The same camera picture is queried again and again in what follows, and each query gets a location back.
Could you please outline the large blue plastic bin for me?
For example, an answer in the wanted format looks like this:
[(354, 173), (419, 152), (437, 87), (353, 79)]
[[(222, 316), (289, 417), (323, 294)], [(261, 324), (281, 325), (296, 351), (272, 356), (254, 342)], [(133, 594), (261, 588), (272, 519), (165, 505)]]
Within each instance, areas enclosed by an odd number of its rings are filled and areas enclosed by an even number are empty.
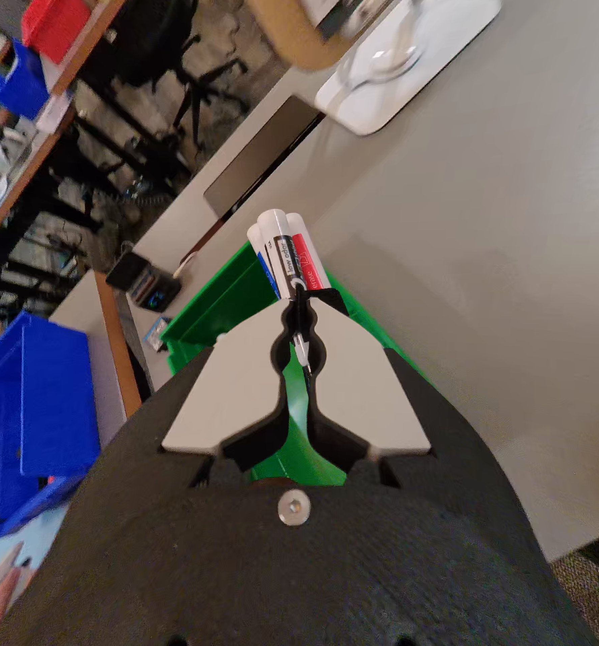
[(87, 336), (21, 312), (0, 337), (0, 537), (70, 497), (97, 427)]

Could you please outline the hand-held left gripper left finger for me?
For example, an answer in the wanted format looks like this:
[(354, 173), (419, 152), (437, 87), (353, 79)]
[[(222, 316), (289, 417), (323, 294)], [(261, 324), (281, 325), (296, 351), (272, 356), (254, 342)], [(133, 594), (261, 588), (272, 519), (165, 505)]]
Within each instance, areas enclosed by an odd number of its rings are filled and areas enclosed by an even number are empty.
[(290, 420), (283, 369), (290, 361), (291, 311), (291, 300), (279, 300), (209, 349), (163, 450), (231, 459), (244, 472), (283, 447)]

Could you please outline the neighbouring white desk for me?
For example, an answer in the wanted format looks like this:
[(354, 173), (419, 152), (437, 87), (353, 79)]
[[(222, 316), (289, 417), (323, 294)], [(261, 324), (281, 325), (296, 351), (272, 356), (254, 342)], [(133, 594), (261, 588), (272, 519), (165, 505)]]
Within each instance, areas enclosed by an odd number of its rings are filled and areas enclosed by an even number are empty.
[(50, 316), (85, 333), (89, 347), (97, 427), (107, 444), (151, 395), (144, 358), (130, 342), (135, 332), (124, 293), (90, 270)]

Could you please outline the silver monitor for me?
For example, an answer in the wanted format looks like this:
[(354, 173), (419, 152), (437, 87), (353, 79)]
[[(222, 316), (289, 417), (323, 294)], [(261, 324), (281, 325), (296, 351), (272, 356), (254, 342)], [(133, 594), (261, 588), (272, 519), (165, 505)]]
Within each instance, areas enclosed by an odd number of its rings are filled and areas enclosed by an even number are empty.
[(353, 39), (395, 1), (300, 1), (321, 41), (336, 36)]

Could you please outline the black charger device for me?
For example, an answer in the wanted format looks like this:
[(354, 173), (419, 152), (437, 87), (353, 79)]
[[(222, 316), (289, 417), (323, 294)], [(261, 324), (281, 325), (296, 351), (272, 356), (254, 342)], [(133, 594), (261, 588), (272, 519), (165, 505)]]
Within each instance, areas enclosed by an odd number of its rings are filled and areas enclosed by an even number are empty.
[(180, 279), (131, 250), (122, 253), (105, 283), (126, 293), (138, 307), (164, 313), (182, 290)]

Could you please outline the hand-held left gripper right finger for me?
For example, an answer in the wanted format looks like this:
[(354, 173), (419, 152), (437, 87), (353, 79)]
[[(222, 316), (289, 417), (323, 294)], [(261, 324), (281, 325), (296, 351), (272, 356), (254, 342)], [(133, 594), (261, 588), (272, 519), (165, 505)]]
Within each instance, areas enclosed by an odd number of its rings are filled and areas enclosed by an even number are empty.
[(428, 454), (432, 445), (386, 348), (319, 298), (308, 299), (306, 316), (307, 434), (313, 449), (345, 473), (359, 461)]

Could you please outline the black dry erase marker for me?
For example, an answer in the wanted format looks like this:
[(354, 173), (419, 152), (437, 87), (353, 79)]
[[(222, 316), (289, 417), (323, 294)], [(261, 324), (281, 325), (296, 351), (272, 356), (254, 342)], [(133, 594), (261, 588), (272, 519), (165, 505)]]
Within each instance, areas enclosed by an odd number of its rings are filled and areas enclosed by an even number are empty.
[(270, 266), (279, 298), (290, 302), (290, 337), (306, 385), (310, 386), (309, 342), (304, 325), (307, 289), (287, 215), (280, 209), (267, 210), (259, 215), (257, 226), (263, 240), (263, 257)]

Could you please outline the clear stand bracket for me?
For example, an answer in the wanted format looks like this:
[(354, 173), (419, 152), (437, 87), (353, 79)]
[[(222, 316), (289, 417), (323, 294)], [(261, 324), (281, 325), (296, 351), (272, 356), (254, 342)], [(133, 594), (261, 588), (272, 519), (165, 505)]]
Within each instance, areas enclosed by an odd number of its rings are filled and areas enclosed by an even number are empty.
[(364, 85), (388, 83), (408, 73), (420, 60), (424, 49), (417, 42), (416, 30), (423, 13), (423, 1), (408, 1), (407, 5), (391, 44), (374, 53), (366, 75), (352, 76), (356, 53), (340, 63), (337, 76), (344, 90), (352, 93)]

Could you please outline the grey desk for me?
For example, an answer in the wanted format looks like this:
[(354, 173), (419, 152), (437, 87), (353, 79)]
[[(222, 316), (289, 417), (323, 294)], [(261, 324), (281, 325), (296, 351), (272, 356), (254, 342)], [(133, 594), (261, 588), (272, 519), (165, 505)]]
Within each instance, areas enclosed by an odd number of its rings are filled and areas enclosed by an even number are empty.
[(380, 131), (324, 118), (204, 246), (269, 208), (466, 417), (548, 560), (599, 538), (599, 1), (504, 1)]

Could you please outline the small blue white packet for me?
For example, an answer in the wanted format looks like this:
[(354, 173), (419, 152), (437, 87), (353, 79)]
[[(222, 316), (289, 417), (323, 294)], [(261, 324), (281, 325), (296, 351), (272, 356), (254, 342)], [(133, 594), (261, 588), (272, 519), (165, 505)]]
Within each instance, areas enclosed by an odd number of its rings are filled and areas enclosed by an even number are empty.
[(166, 331), (172, 319), (170, 317), (159, 317), (152, 324), (147, 334), (144, 336), (143, 341), (151, 350), (156, 353), (163, 351), (166, 347), (166, 342), (161, 338), (162, 334)]

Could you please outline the black office chair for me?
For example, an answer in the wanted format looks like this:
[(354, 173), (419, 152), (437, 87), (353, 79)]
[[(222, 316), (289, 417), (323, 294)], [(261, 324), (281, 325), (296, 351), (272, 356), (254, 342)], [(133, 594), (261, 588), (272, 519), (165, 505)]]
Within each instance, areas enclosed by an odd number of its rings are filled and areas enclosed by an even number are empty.
[(192, 32), (198, 4), (198, 1), (130, 1), (117, 15), (117, 35), (111, 46), (116, 52), (114, 76), (125, 85), (139, 88), (149, 83), (154, 91), (166, 73), (175, 75), (185, 93), (173, 126), (178, 129), (183, 116), (190, 112), (191, 138), (201, 152), (206, 149), (198, 133), (201, 103), (210, 106), (213, 98), (231, 101), (242, 115), (248, 113), (249, 105), (214, 84), (235, 67), (246, 74), (248, 66), (241, 58), (234, 56), (199, 77), (185, 68), (184, 54), (200, 42), (200, 35)]

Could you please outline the red dry erase marker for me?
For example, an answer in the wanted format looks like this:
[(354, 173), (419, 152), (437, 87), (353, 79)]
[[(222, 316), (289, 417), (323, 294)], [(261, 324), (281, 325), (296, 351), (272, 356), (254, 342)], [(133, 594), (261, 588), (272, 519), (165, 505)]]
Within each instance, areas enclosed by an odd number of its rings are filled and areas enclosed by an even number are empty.
[(286, 217), (307, 289), (312, 291), (331, 288), (327, 272), (302, 216), (298, 213), (287, 213)]

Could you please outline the green plastic bin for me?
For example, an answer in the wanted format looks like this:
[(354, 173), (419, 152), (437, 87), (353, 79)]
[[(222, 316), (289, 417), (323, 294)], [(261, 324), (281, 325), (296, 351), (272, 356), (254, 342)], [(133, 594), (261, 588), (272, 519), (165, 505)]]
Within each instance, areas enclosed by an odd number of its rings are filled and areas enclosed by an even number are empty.
[[(231, 260), (219, 271), (217, 277), (211, 280), (191, 304), (174, 318), (171, 327), (174, 328), (175, 345), (185, 346), (188, 341), (193, 341), (193, 345), (198, 346), (198, 352), (194, 355), (196, 362), (192, 363), (196, 374), (192, 376), (191, 385), (187, 386), (187, 393), (182, 396), (178, 410), (172, 413), (170, 421), (164, 423), (158, 440), (160, 445), (196, 381), (208, 357), (209, 349), (238, 324), (278, 301), (251, 246), (247, 245), (247, 248), (247, 251), (241, 251), (236, 255), (237, 260)], [(364, 321), (357, 318), (355, 310), (349, 308), (346, 298), (344, 307), (348, 317), (364, 327), (386, 348), (392, 366), (400, 379), (399, 373), (402, 366), (400, 359), (403, 356), (396, 353), (392, 345), (386, 345), (384, 338), (376, 335), (374, 328), (368, 327)], [(309, 441), (307, 433), (309, 387), (306, 387), (302, 368), (291, 344), (290, 361), (283, 369), (283, 375), (290, 413), (287, 440), (271, 457), (249, 469), (254, 473), (253, 479), (285, 477), (301, 486), (342, 485), (346, 477), (345, 472), (320, 456)], [(394, 468), (392, 463), (396, 459), (400, 461), (415, 458), (417, 462), (421, 462), (430, 457), (431, 450), (423, 456), (387, 457), (375, 463), (380, 469), (384, 469)], [(204, 468), (205, 459), (222, 458), (187, 455), (195, 456), (197, 459), (193, 477), (196, 477)]]

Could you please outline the wooden background table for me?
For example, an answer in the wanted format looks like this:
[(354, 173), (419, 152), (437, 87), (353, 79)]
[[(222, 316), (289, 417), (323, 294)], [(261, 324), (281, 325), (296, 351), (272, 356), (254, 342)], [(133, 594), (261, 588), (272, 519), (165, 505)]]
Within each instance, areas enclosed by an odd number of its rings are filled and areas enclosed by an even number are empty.
[(77, 79), (85, 62), (105, 36), (126, 1), (96, 1), (90, 16), (62, 61), (43, 60), (46, 85), (52, 96), (63, 95)]
[(73, 103), (68, 105), (56, 129), (52, 133), (38, 131), (24, 149), (21, 161), (16, 161), (12, 169), (0, 181), (0, 226), (8, 217), (29, 183), (34, 179), (49, 153), (59, 142), (62, 134), (73, 122), (77, 109)]

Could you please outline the blue dry erase marker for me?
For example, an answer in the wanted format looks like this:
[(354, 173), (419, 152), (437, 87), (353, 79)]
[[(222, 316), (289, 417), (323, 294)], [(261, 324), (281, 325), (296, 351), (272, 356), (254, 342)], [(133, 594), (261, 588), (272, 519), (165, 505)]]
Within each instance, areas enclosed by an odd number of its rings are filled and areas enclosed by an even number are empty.
[(279, 300), (281, 298), (279, 293), (279, 287), (277, 286), (276, 279), (274, 277), (273, 271), (271, 269), (270, 261), (266, 252), (263, 236), (261, 230), (257, 223), (251, 225), (247, 230), (248, 241), (254, 250), (254, 253), (259, 261), (261, 267), (263, 268), (264, 274), (266, 275), (267, 280), (269, 281), (271, 288), (274, 292), (275, 297)]

